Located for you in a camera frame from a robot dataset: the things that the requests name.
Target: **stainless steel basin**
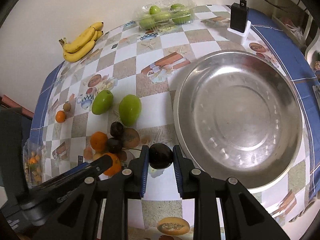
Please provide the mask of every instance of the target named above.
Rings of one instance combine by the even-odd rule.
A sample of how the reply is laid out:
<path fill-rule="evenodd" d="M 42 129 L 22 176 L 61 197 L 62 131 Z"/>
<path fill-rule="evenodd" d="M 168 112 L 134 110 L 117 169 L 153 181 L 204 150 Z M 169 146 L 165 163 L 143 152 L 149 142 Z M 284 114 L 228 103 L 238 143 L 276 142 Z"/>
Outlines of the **stainless steel basin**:
<path fill-rule="evenodd" d="M 208 54 L 187 67 L 173 107 L 184 154 L 214 178 L 236 177 L 251 193 L 276 184 L 301 144 L 292 85 L 243 51 Z"/>

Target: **banana bunch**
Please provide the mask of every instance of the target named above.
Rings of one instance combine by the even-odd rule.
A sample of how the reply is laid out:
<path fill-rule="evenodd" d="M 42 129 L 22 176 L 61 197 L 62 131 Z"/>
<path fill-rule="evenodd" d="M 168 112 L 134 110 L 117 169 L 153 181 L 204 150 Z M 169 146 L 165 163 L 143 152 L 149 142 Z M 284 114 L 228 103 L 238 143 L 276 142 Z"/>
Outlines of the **banana bunch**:
<path fill-rule="evenodd" d="M 59 40 L 63 48 L 63 58 L 69 62 L 76 62 L 82 59 L 94 47 L 95 42 L 99 39 L 103 31 L 103 22 L 92 24 L 84 30 L 72 43 L 67 43 L 67 39 Z"/>

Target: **green fruit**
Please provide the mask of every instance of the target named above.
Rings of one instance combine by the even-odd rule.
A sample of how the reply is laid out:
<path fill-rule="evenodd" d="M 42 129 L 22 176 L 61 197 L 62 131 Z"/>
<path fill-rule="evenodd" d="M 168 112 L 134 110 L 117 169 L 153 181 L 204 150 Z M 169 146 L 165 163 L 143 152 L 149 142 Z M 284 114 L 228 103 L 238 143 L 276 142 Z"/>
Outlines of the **green fruit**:
<path fill-rule="evenodd" d="M 156 27 L 156 22 L 153 19 L 153 17 L 148 17 L 148 18 L 141 19 L 139 22 L 139 25 L 142 28 L 149 30 L 149 29 L 153 29 L 154 27 Z"/>
<path fill-rule="evenodd" d="M 183 10 L 183 11 L 176 12 L 172 16 L 172 21 L 175 24 L 184 24 L 191 21 L 191 11 Z"/>
<path fill-rule="evenodd" d="M 160 13 L 157 13 L 153 18 L 156 22 L 169 21 L 171 19 L 171 13 L 170 12 L 160 12 Z"/>
<path fill-rule="evenodd" d="M 185 6 L 183 4 L 181 4 L 181 3 L 175 3 L 175 4 L 170 6 L 171 10 L 177 10 L 177 9 L 180 9 L 180 8 L 185 8 Z"/>
<path fill-rule="evenodd" d="M 92 104 L 92 113 L 103 114 L 111 107 L 113 94 L 109 90 L 102 90 L 94 99 Z"/>
<path fill-rule="evenodd" d="M 156 5 L 151 6 L 150 9 L 149 9 L 149 13 L 150 14 L 156 14 L 156 13 L 159 13 L 159 12 L 161 12 L 161 9 Z"/>
<path fill-rule="evenodd" d="M 141 101 L 135 95 L 125 96 L 119 105 L 119 115 L 125 126 L 132 126 L 141 113 Z"/>

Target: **clear plastic clamshell container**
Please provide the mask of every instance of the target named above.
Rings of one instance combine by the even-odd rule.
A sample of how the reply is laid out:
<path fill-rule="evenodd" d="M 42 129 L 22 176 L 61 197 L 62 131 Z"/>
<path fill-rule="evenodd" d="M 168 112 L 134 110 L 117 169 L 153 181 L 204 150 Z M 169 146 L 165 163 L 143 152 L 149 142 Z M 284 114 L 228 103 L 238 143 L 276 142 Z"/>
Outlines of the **clear plastic clamshell container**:
<path fill-rule="evenodd" d="M 195 18 L 195 7 L 192 0 L 163 0 L 135 9 L 133 19 L 145 31 L 188 24 Z"/>

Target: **dark purple fruit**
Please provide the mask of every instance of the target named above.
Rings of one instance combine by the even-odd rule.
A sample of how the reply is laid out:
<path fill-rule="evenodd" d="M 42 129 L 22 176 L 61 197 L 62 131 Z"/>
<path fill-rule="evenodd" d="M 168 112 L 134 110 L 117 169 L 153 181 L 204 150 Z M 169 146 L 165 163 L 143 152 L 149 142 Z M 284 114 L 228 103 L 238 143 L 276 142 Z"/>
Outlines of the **dark purple fruit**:
<path fill-rule="evenodd" d="M 122 142 L 112 137 L 108 139 L 107 147 L 110 153 L 117 154 L 122 151 Z"/>
<path fill-rule="evenodd" d="M 119 138 L 122 136 L 124 132 L 124 127 L 120 122 L 113 122 L 110 127 L 110 134 L 115 138 Z"/>
<path fill-rule="evenodd" d="M 173 162 L 172 150 L 163 143 L 155 143 L 149 149 L 149 164 L 156 170 L 168 168 Z"/>

